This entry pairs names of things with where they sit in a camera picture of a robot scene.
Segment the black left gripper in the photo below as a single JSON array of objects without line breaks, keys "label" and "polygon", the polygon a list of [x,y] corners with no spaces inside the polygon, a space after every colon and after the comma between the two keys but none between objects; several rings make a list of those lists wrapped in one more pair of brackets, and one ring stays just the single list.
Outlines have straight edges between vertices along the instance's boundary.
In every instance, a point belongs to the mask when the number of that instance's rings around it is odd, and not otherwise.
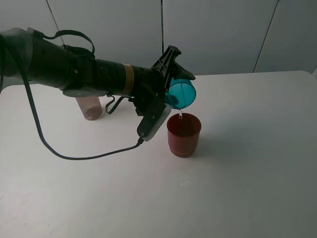
[{"label": "black left gripper", "polygon": [[143,116],[150,107],[153,100],[164,103],[165,101],[165,79],[173,69],[175,80],[186,79],[195,80],[196,77],[185,70],[175,59],[181,55],[181,51],[169,45],[162,56],[154,63],[151,69],[133,66],[134,81],[132,90],[129,93],[130,102],[136,108],[138,116]]}]

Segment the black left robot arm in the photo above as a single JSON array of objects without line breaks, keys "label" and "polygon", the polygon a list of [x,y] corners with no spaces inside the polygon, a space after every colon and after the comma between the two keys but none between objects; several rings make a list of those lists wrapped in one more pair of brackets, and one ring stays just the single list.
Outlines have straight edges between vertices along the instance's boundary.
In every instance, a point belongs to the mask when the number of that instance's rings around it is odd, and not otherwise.
[{"label": "black left robot arm", "polygon": [[94,50],[58,46],[34,29],[13,28],[0,34],[0,62],[5,77],[57,88],[68,97],[123,96],[143,116],[153,100],[164,101],[177,68],[177,47],[169,46],[150,68],[96,59]]}]

